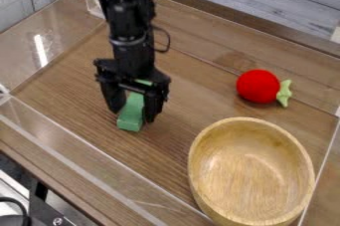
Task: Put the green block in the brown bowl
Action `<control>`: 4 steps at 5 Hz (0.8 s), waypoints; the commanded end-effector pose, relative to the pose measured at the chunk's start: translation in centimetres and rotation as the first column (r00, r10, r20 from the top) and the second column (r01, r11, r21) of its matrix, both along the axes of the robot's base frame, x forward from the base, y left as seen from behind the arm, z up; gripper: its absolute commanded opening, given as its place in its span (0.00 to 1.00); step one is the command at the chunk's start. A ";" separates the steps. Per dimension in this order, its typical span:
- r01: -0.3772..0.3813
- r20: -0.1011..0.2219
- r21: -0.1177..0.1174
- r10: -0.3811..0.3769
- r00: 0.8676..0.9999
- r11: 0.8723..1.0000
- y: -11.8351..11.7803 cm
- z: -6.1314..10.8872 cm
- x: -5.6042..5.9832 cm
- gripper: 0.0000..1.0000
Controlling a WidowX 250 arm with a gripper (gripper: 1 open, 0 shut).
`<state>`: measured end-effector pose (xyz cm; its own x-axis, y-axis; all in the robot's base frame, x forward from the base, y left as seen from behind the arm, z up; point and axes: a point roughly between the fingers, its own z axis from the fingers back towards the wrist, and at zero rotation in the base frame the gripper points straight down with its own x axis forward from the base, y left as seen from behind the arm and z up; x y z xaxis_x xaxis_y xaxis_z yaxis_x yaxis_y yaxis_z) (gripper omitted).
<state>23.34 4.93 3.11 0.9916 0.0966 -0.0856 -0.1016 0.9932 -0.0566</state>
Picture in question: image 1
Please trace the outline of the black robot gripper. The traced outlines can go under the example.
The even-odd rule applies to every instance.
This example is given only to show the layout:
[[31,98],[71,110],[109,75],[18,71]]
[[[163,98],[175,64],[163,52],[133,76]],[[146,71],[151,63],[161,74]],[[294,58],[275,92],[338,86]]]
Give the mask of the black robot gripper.
[[118,113],[126,103],[126,91],[145,95],[145,117],[147,123],[157,120],[169,100],[171,77],[157,67],[155,38],[150,35],[129,40],[110,37],[114,57],[99,58],[97,81],[110,110]]

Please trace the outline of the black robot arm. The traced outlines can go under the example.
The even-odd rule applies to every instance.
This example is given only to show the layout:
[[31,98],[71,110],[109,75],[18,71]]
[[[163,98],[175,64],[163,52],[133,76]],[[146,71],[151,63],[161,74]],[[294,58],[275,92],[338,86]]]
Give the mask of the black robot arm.
[[151,123],[163,112],[171,91],[171,77],[157,67],[154,0],[99,0],[110,25],[111,59],[98,59],[97,80],[110,110],[119,113],[129,105],[127,93],[143,96],[142,117]]

